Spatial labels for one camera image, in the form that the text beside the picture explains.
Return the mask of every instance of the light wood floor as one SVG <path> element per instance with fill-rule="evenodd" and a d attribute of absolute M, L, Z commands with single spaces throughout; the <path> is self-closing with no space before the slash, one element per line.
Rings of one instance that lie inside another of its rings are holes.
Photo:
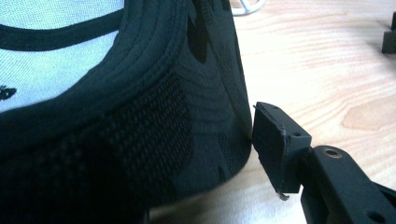
<path fill-rule="evenodd" d="M 250 104 L 281 107 L 313 136 L 313 147 L 347 151 L 372 180 L 396 189 L 396 56 L 381 53 L 393 11 L 395 0 L 267 0 L 234 20 Z M 300 195 L 280 201 L 254 150 L 231 181 L 153 209 L 150 218 L 305 223 Z"/>

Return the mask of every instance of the wood grain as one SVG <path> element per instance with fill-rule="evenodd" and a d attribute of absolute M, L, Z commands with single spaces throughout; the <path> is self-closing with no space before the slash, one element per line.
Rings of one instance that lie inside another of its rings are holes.
<path fill-rule="evenodd" d="M 312 146 L 342 148 L 396 189 L 396 56 L 381 53 L 393 10 L 394 0 L 267 0 L 234 20 L 250 103 L 278 105 Z M 280 201 L 257 158 L 213 191 L 153 209 L 151 223 L 305 223 L 300 196 Z"/>

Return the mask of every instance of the black mesh fabric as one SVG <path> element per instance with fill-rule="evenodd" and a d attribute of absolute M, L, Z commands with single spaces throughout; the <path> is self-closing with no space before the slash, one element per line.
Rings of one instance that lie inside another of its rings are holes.
<path fill-rule="evenodd" d="M 250 136 L 228 1 L 126 1 L 101 63 L 0 114 L 0 223 L 130 223 L 233 177 Z"/>

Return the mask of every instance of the light blue fabric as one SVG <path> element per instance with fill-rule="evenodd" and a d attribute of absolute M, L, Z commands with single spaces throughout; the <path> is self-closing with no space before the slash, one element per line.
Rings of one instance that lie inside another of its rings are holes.
<path fill-rule="evenodd" d="M 54 29 L 123 8 L 123 1 L 1 0 L 0 24 L 24 29 Z M 0 113 L 56 97 L 103 60 L 117 32 L 64 49 L 21 52 L 0 49 L 0 86 L 15 88 L 0 101 Z"/>

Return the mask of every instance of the black strap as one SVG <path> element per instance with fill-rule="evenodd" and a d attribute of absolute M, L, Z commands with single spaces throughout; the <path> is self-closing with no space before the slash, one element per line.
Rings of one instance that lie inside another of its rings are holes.
<path fill-rule="evenodd" d="M 44 51 L 72 46 L 119 30 L 122 11 L 51 30 L 20 29 L 0 24 L 0 49 Z"/>

